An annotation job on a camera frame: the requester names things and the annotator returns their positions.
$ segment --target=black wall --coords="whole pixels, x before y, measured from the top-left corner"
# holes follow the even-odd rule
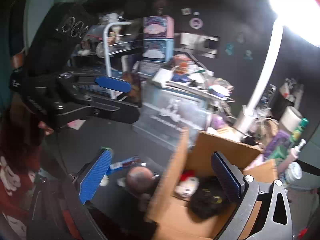
[[[155,0],[90,0],[85,6],[92,13],[110,12],[122,9],[125,17],[135,18],[156,15],[153,7]],[[195,16],[183,16],[181,8],[191,8],[199,12],[203,20],[201,29],[189,26],[189,20]],[[189,32],[220,36],[217,59],[197,56],[216,77],[229,81],[234,87],[231,104],[232,112],[238,115],[242,105],[246,105],[260,76],[267,54],[272,25],[276,15],[269,7],[268,0],[166,0],[164,15],[175,20],[175,32]],[[240,44],[236,38],[243,33],[245,43]],[[229,56],[225,49],[227,44],[234,45],[234,54]],[[246,50],[252,52],[252,60],[245,60]],[[270,83],[278,88],[284,78],[294,77],[305,85],[305,94],[301,103],[302,115],[310,120],[304,133],[308,139],[320,121],[317,113],[320,105],[316,98],[317,82],[320,80],[320,49],[307,43],[287,28],[284,29],[277,62],[270,78]]]

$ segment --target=white lamp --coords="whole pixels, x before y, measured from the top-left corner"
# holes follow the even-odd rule
[[[315,0],[269,0],[271,8],[278,15],[273,24],[270,45],[256,88],[247,106],[243,106],[234,127],[246,133],[256,118],[255,108],[266,89],[278,57],[283,26],[301,36],[311,44],[320,47],[320,6]],[[243,135],[237,133],[237,139]]]

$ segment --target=lamp base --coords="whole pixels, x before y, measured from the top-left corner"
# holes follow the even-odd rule
[[[250,111],[247,106],[242,106],[242,111],[239,113],[234,128],[238,131],[235,132],[235,139],[239,142],[244,136],[242,133],[246,133],[249,130],[253,120],[257,118],[256,110]]]

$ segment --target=pink box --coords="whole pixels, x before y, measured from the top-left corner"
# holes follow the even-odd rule
[[[143,33],[145,39],[173,39],[174,19],[172,19],[170,16],[144,17]]]

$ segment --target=purple package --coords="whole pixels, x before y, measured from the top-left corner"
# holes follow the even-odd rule
[[[143,18],[143,33],[145,39],[174,38],[174,19],[170,16],[151,16]]]
[[[289,137],[290,135],[288,133],[286,133],[283,130],[279,130],[276,136],[272,139],[271,142],[268,143],[268,145],[264,149],[264,159],[266,160],[269,157],[269,155],[276,149],[276,147],[280,143],[288,140]]]

